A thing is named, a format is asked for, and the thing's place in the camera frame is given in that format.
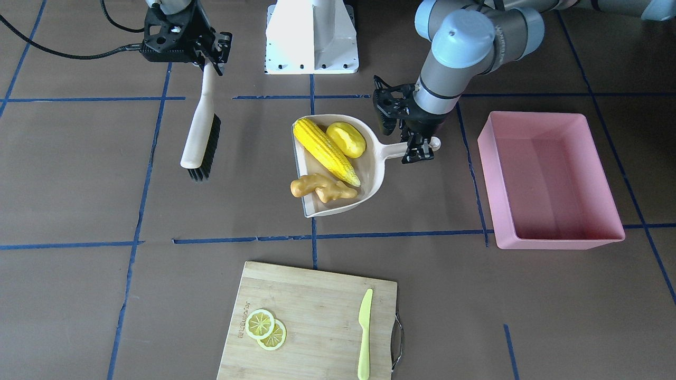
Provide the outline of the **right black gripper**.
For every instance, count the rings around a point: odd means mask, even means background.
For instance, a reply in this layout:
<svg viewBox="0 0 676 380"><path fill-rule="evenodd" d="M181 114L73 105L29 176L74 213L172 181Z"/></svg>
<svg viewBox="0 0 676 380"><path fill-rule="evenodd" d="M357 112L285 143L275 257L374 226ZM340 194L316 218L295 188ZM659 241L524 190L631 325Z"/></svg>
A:
<svg viewBox="0 0 676 380"><path fill-rule="evenodd" d="M213 64L217 74L223 75L232 38L231 32L215 33L200 1L190 1L183 10L183 53L196 52L196 64L201 69Z"/></svg>

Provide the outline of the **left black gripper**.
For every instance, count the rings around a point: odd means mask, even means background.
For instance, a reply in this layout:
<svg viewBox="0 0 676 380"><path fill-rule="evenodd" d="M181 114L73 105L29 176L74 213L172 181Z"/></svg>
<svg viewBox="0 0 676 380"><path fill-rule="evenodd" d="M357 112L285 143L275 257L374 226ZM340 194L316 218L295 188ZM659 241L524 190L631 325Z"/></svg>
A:
<svg viewBox="0 0 676 380"><path fill-rule="evenodd" d="M435 115L420 108L405 108L404 140L407 140L407 149L401 163L432 160L434 153L431 139L446 118L446 113Z"/></svg>

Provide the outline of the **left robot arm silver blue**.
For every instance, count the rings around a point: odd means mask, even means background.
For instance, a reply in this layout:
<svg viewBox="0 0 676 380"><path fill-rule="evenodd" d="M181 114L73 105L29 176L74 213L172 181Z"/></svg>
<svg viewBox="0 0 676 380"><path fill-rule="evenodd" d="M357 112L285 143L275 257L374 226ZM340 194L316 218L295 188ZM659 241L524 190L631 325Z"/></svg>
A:
<svg viewBox="0 0 676 380"><path fill-rule="evenodd" d="M404 91L404 164L433 159L431 140L469 82L533 53L542 43L543 13L582 7L643 20L674 18L674 1L424 1L415 28L430 51Z"/></svg>

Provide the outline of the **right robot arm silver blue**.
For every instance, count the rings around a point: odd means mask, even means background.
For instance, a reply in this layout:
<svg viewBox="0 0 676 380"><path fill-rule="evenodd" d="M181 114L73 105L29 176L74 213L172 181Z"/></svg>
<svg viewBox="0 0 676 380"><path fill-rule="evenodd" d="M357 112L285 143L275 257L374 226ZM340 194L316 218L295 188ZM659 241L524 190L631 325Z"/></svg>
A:
<svg viewBox="0 0 676 380"><path fill-rule="evenodd" d="M210 63L224 74L232 33L212 27L199 1L148 1L140 53L149 62Z"/></svg>

